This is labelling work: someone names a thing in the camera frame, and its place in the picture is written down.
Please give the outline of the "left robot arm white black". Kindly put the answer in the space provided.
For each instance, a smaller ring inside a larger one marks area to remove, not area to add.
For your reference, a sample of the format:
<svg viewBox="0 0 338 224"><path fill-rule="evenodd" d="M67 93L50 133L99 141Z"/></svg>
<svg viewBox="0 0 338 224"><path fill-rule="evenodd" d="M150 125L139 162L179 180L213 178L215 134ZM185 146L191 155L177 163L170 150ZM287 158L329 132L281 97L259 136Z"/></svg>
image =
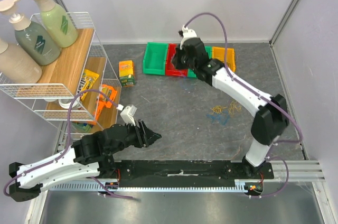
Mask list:
<svg viewBox="0 0 338 224"><path fill-rule="evenodd" d="M16 202L24 202L68 181L81 178L109 179L116 172L115 153L130 146L149 147L161 137L141 119L136 125L114 124L85 135L63 151L38 162L11 163L8 172L11 180L3 192Z"/></svg>

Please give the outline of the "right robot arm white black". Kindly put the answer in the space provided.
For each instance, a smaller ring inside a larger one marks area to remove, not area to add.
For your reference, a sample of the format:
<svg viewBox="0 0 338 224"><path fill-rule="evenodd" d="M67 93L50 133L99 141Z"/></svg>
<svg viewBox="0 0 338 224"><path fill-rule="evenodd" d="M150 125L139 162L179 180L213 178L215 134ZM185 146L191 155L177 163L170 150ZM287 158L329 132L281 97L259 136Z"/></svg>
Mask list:
<svg viewBox="0 0 338 224"><path fill-rule="evenodd" d="M242 172L247 178L255 178L272 144L289 125L285 98L256 89L237 77L225 63L209 58L200 38L177 45L172 64L178 70L192 70L199 80L226 93L253 116L253 142L242 159Z"/></svg>

